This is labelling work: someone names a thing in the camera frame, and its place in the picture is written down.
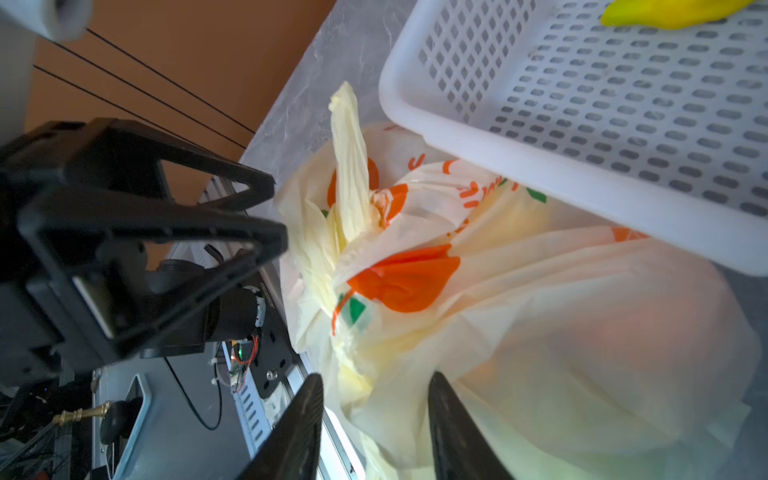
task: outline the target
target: cable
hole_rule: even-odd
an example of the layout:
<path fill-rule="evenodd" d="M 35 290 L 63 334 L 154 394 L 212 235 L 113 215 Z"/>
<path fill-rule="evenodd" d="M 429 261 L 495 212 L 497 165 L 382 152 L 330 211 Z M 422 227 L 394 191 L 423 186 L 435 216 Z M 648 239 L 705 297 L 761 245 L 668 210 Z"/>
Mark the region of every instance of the cable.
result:
<path fill-rule="evenodd" d="M 217 387 L 219 388 L 219 419 L 216 421 L 216 425 L 209 426 L 206 422 L 203 421 L 203 419 L 200 417 L 200 414 L 197 413 L 197 409 L 194 408 L 194 405 L 192 405 L 192 401 L 190 400 L 190 397 L 187 395 L 187 391 L 184 390 L 184 387 L 181 385 L 181 382 L 179 381 L 179 377 L 176 376 L 174 367 L 170 366 L 170 362 L 168 361 L 168 358 L 163 357 L 163 360 L 165 360 L 165 364 L 168 365 L 168 369 L 170 370 L 170 373 L 174 376 L 174 380 L 176 380 L 176 385 L 179 386 L 179 389 L 181 390 L 182 395 L 184 395 L 184 399 L 187 400 L 187 405 L 190 406 L 190 410 L 192 410 L 192 413 L 197 417 L 197 421 L 200 422 L 200 424 L 203 427 L 205 427 L 206 429 L 209 429 L 210 431 L 218 429 L 219 424 L 221 424 L 221 409 L 223 406 L 223 403 L 221 402 L 221 384 L 217 382 Z"/>

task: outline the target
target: red wire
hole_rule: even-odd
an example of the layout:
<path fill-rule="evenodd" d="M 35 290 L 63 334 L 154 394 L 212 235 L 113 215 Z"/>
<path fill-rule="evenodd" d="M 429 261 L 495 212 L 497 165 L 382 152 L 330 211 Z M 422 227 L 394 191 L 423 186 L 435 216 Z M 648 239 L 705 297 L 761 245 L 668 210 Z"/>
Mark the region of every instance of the red wire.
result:
<path fill-rule="evenodd" d="M 251 350 L 250 352 L 250 358 L 248 359 L 248 362 L 242 363 L 240 360 L 234 359 L 241 365 L 245 365 L 245 368 L 243 369 L 243 383 L 240 384 L 240 388 L 237 389 L 235 393 L 240 393 L 240 390 L 242 390 L 243 387 L 245 386 L 245 378 L 246 378 L 246 375 L 248 374 L 248 369 L 250 368 L 250 364 L 253 361 L 253 359 L 256 358 L 256 351 L 259 349 L 258 338 L 255 335 L 251 335 L 251 336 L 253 337 L 253 350 Z"/>

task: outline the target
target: white plastic bag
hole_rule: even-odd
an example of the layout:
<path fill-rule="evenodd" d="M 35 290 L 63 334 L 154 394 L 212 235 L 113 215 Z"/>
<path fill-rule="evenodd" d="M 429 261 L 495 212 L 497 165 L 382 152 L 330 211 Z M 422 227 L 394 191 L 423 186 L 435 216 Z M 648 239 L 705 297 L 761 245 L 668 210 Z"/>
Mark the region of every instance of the white plastic bag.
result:
<path fill-rule="evenodd" d="M 293 346 L 323 374 L 369 478 L 433 476 L 436 370 L 522 480 L 711 474 L 760 357 L 711 264 L 399 127 L 361 137 L 352 99 L 347 85 L 332 102 L 335 152 L 276 203 Z M 366 227 L 347 236 L 347 215 Z"/>

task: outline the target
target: marble surface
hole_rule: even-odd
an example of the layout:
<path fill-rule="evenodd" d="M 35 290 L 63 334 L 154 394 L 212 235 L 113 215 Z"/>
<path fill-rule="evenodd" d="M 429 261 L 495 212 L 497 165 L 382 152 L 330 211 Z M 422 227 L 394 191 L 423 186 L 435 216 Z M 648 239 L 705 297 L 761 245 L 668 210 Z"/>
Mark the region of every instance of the marble surface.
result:
<path fill-rule="evenodd" d="M 387 118 L 379 105 L 379 74 L 415 0 L 338 0 L 283 92 L 243 154 L 242 162 L 275 177 L 277 187 L 331 138 L 330 95 L 348 81 L 361 125 Z M 249 214 L 279 220 L 271 202 Z M 723 269 L 747 318 L 768 340 L 768 279 Z M 732 455 L 715 478 L 768 478 L 768 356 L 744 396 L 753 411 Z"/>

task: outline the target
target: orange wall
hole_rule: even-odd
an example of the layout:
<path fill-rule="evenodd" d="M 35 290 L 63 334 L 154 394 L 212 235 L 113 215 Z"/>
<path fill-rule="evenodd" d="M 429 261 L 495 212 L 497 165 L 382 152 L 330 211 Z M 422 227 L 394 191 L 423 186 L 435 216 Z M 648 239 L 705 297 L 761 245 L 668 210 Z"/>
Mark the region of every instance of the orange wall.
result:
<path fill-rule="evenodd" d="M 334 1 L 96 0 L 81 38 L 38 40 L 25 128 L 130 118 L 238 161 Z M 181 204 L 210 180 L 164 168 Z"/>

